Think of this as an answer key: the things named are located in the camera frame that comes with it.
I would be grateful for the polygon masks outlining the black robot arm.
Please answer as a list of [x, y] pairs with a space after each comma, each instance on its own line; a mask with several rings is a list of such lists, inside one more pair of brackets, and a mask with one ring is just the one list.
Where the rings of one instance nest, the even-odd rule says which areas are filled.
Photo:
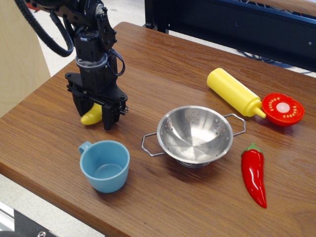
[[109, 130], [120, 115], [128, 112], [128, 96], [117, 86], [125, 62], [113, 48], [116, 31], [111, 27], [107, 8], [100, 0], [28, 0], [27, 6], [46, 11], [59, 28], [68, 50], [75, 49], [79, 73], [66, 73], [67, 89], [81, 118], [92, 123], [97, 111]]

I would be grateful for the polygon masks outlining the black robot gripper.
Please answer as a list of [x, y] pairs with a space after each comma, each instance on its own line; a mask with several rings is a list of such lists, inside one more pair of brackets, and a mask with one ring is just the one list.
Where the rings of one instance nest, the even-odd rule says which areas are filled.
[[102, 121], [105, 130], [110, 130], [119, 121], [120, 114], [126, 115], [128, 96], [117, 86], [117, 79], [125, 68], [118, 72], [116, 53], [104, 54], [99, 61], [89, 62], [76, 57], [79, 73], [66, 73], [68, 91], [82, 117], [94, 105], [102, 106]]

